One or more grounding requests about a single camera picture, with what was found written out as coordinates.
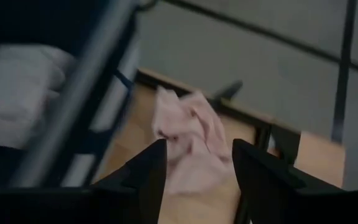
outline pink cloth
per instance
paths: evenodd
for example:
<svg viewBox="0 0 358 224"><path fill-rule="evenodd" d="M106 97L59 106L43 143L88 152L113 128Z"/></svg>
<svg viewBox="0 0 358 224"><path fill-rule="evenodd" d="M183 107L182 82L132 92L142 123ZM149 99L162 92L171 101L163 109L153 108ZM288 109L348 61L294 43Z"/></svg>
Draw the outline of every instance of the pink cloth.
<svg viewBox="0 0 358 224"><path fill-rule="evenodd" d="M152 128L168 140L168 193L202 192L234 173L223 124L202 93L179 99L159 87Z"/></svg>

